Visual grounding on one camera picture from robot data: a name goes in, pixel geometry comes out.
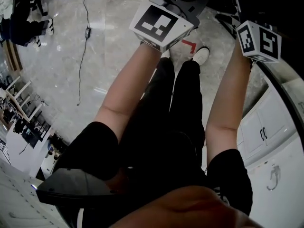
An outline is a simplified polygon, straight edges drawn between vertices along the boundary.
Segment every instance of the power adapter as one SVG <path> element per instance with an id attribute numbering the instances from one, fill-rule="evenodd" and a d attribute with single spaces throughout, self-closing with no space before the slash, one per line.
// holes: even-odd
<path id="1" fill-rule="evenodd" d="M 90 35 L 91 35 L 91 28 L 86 28 L 85 30 L 85 38 L 86 39 L 89 39 L 90 38 Z"/>

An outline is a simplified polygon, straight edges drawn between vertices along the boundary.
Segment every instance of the black clothing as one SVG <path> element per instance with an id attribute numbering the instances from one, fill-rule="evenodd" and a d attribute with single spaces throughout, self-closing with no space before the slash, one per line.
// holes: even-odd
<path id="1" fill-rule="evenodd" d="M 10 39 L 11 42 L 20 46 L 27 46 L 35 37 L 45 35 L 48 20 L 42 22 L 28 22 L 30 12 L 30 0 L 18 0 L 10 19 L 1 22 L 2 40 Z"/>
<path id="2" fill-rule="evenodd" d="M 103 123 L 90 123 L 60 156 L 55 169 L 74 168 L 108 180 L 120 167 L 132 166 L 146 203 L 171 190 L 189 185 L 213 189 L 226 203 L 250 213 L 252 189 L 238 150 L 217 155 L 206 176 L 201 169 L 204 128 L 200 66 L 183 64 L 174 86 L 174 68 L 168 58 L 157 70 L 140 100 L 122 140 Z M 83 227 L 109 227 L 123 217 L 124 205 L 107 210 L 85 209 Z"/>

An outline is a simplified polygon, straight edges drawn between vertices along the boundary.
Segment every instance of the sneaker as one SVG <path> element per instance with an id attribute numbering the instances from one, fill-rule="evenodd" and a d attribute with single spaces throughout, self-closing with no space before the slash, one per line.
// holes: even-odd
<path id="1" fill-rule="evenodd" d="M 166 50 L 166 51 L 161 55 L 161 58 L 163 58 L 163 57 L 170 58 L 170 51 L 169 51 L 169 49 Z"/>
<path id="2" fill-rule="evenodd" d="M 195 53 L 192 60 L 197 62 L 199 66 L 202 66 L 207 61 L 208 57 L 209 57 L 209 48 L 202 47 Z"/>
<path id="3" fill-rule="evenodd" d="M 41 42 L 40 42 L 39 36 L 35 36 L 33 41 L 31 42 L 31 44 L 36 49 L 36 51 L 41 50 Z"/>
<path id="4" fill-rule="evenodd" d="M 54 34 L 54 26 L 53 26 L 53 19 L 48 20 L 47 24 L 47 33 L 51 36 Z"/>

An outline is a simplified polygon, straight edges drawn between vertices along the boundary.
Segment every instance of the white cube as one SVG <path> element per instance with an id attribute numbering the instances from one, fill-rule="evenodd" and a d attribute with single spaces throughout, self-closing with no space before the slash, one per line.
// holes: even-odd
<path id="1" fill-rule="evenodd" d="M 193 24 L 173 12 L 149 1 L 143 1 L 129 27 L 139 40 L 165 52 L 188 36 Z"/>
<path id="2" fill-rule="evenodd" d="M 282 38 L 270 29 L 247 20 L 237 28 L 243 55 L 260 62 L 279 62 Z"/>

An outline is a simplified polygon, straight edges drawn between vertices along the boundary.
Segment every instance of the marble floor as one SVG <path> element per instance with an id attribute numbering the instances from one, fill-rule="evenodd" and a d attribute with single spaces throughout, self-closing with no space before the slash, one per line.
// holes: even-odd
<path id="1" fill-rule="evenodd" d="M 42 107 L 44 118 L 67 142 L 93 120 L 111 83 L 138 47 L 138 39 L 128 28 L 141 1 L 85 0 L 92 32 L 81 69 L 80 106 L 79 65 L 87 26 L 83 0 L 43 0 L 48 16 L 54 20 L 54 35 L 40 37 L 39 53 L 30 46 L 18 47 L 23 81 L 32 81 L 31 94 L 39 94 L 48 104 Z M 234 46 L 233 38 L 214 15 L 215 11 L 206 8 L 199 16 L 200 27 L 186 38 L 197 43 L 197 48 L 210 48 L 210 57 L 200 74 L 204 126 Z M 181 64 L 191 58 L 190 46 L 178 43 L 171 55 L 177 73 Z M 263 73 L 254 67 L 244 112 L 249 111 L 265 86 Z"/>

